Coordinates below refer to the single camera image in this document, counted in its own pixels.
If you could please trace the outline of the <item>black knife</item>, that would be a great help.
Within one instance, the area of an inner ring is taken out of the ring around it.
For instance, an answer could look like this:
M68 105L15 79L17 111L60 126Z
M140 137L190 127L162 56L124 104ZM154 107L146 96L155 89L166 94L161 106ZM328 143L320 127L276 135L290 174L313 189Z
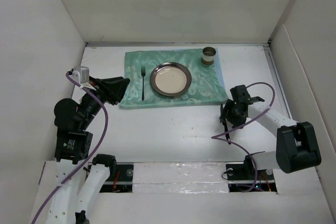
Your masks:
M227 122L226 122L226 121L223 122L223 126L224 126L224 130L225 130L225 132L227 132L227 131L228 131L228 126L227 126ZM227 133L227 134L225 135L225 137L226 137L227 143L228 143L229 145L231 145L231 140L230 140L229 133Z

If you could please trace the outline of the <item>green satin placemat cloth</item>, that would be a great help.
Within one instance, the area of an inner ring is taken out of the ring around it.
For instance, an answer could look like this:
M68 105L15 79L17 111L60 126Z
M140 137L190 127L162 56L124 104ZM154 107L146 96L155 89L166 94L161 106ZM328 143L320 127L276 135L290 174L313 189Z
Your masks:
M165 62L184 65L192 75L189 89L178 97L166 97L155 92L150 85L150 75L155 67ZM144 101L142 101L141 66L145 66ZM124 57L124 77L130 79L124 98L119 103L122 109L163 108L189 105L219 105L226 102L219 55L212 65L202 63L202 48L132 51Z

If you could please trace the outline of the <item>black metal fork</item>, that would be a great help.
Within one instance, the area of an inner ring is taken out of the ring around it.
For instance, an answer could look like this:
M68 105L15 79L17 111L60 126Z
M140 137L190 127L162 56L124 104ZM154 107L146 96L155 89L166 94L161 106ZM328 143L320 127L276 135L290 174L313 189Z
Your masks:
M144 101L144 77L146 75L145 66L141 66L141 76L142 76L142 101Z

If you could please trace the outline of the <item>round metal plate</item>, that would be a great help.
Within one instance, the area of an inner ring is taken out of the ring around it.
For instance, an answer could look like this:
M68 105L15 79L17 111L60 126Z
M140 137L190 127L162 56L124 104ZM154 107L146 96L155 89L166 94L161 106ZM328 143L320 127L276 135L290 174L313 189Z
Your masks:
M190 87L192 75L182 64L165 62L155 67L150 75L152 89L166 97L183 95Z

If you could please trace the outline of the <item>metal cup with cork base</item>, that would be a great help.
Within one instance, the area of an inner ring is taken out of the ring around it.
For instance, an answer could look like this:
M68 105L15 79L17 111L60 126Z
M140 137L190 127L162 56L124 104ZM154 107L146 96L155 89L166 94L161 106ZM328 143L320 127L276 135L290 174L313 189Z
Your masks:
M215 60L217 51L213 47L205 47L202 50L202 63L205 65L212 65Z

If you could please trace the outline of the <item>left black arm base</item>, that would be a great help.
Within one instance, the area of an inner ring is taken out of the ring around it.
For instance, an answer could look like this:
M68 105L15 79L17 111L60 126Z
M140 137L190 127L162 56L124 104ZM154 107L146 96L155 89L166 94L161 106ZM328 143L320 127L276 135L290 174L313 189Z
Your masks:
M117 163L116 175L111 175L100 189L101 193L131 193L134 175L133 163Z

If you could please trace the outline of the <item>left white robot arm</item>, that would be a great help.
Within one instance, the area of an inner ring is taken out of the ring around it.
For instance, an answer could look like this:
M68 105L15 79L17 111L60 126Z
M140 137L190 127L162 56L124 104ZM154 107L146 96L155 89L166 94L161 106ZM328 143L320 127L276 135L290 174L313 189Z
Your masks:
M62 99L54 107L57 142L55 149L56 188L45 200L50 202L46 223L89 223L93 207L106 180L117 176L117 163L113 155L97 154L108 128L105 104L117 105L125 95L130 79L123 77L98 79L78 83L84 91L79 102ZM99 111L104 113L103 131L93 149L93 139L87 128Z

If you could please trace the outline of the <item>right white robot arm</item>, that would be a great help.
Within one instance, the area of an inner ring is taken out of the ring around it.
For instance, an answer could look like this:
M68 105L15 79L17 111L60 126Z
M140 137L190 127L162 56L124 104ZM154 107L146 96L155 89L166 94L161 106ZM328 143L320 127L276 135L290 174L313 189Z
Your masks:
M276 138L276 149L272 152L256 153L247 156L251 161L243 165L243 173L254 179L262 170L280 169L286 174L316 167L322 158L314 127L309 122L297 122L262 105L261 97L251 97L247 86L240 85L230 89L232 99L221 105L221 123L230 123L232 129L242 129L253 122L258 122Z

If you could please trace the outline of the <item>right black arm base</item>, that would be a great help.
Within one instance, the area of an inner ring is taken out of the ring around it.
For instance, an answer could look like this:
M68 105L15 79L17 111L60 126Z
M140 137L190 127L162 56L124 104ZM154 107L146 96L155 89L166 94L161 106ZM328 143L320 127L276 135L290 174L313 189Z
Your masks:
M255 172L248 172L243 163L228 163L222 173L222 179L227 181L230 193L248 190L255 179ZM250 192L277 192L272 169L259 170L255 185Z

